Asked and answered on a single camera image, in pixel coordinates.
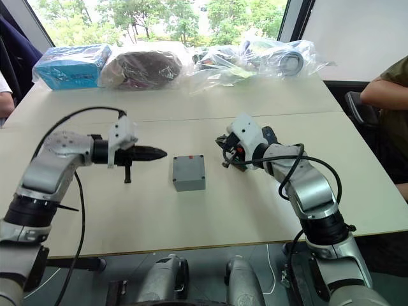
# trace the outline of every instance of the white wire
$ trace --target white wire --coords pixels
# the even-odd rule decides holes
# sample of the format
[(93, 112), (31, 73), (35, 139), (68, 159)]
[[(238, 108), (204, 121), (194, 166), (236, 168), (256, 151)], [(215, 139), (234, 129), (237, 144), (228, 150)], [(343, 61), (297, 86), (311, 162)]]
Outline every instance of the white wire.
[(272, 272), (272, 276), (273, 276), (273, 286), (272, 286), (272, 289), (269, 292), (267, 292), (267, 293), (262, 292), (262, 294), (263, 295), (271, 295), (273, 293), (273, 291), (275, 290), (276, 277), (275, 277), (275, 272), (273, 272), (272, 265), (270, 264), (269, 245), (268, 244), (266, 244), (266, 253), (268, 254), (268, 264), (269, 264), (269, 268), (270, 268), (270, 271)]
[(46, 283), (48, 283), (49, 281), (51, 281), (51, 279), (54, 277), (55, 274), (57, 274), (59, 272), (59, 270), (61, 270), (61, 268), (58, 268), (57, 271), (55, 271), (45, 282), (43, 282), (43, 284), (38, 287), (37, 289), (35, 289), (33, 292), (29, 293), (28, 295), (26, 295), (24, 297), (24, 299), (28, 298), (29, 296), (35, 294), (35, 292), (37, 292), (38, 290), (40, 290)]

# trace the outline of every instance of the blue box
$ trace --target blue box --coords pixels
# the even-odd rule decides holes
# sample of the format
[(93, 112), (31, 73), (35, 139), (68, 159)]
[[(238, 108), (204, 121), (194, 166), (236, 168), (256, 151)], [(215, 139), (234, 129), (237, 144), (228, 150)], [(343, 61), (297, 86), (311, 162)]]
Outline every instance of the blue box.
[(33, 67), (33, 82), (42, 79), (52, 90), (97, 87), (109, 45), (49, 48)]

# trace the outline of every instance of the wall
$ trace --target wall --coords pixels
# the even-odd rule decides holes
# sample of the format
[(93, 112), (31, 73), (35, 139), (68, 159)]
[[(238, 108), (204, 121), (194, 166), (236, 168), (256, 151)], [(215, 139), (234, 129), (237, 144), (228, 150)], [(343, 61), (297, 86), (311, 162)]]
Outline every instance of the wall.
[(371, 81), (408, 55), (408, 0), (316, 0), (303, 39), (338, 65), (323, 80)]

